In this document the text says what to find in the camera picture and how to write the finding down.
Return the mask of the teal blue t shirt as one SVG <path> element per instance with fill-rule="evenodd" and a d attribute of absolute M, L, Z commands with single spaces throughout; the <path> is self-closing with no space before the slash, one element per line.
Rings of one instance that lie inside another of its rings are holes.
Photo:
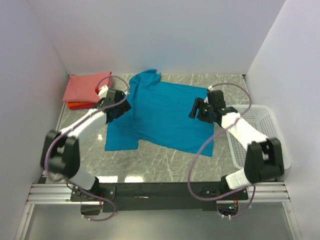
<path fill-rule="evenodd" d="M 163 82 L 155 69 L 129 81 L 131 109 L 107 126 L 105 151 L 136 150 L 139 140 L 187 153 L 197 153 L 214 134 L 214 125 L 189 114 L 204 87 Z"/>

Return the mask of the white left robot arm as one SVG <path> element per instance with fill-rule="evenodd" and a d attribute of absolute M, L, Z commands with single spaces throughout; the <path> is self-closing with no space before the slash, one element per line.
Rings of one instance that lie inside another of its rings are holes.
<path fill-rule="evenodd" d="M 81 168 L 80 144 L 100 129 L 131 109 L 128 94 L 109 88 L 87 113 L 60 131 L 50 130 L 44 140 L 40 166 L 47 172 L 58 174 L 82 189 L 88 201 L 103 196 L 99 179 Z"/>

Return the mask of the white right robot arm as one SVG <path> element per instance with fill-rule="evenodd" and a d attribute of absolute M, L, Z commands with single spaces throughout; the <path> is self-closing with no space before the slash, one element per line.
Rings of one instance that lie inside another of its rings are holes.
<path fill-rule="evenodd" d="M 238 191 L 256 183 L 281 177 L 285 174 L 282 145 L 278 138 L 269 138 L 256 130 L 233 106 L 227 106 L 224 93 L 207 89 L 206 98 L 197 97 L 189 117 L 206 123 L 216 123 L 223 131 L 230 133 L 244 148 L 244 167 L 225 175 L 219 182 L 219 190 L 214 197 L 196 195 L 191 183 L 187 182 L 190 194 L 201 201 L 230 200 Z"/>

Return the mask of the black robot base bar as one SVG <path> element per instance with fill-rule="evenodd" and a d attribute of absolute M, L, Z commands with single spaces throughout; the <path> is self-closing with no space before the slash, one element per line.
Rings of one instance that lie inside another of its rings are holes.
<path fill-rule="evenodd" d="M 202 198 L 220 195 L 218 181 L 191 182 L 193 192 Z M 194 198 L 186 182 L 133 182 L 100 183 L 102 197 L 111 200 L 118 211 L 194 210 L 216 211 L 216 201 L 200 201 Z M 223 201 L 248 200 L 246 190 L 226 196 Z M 72 190 L 71 202 L 93 203 L 94 198 Z"/>

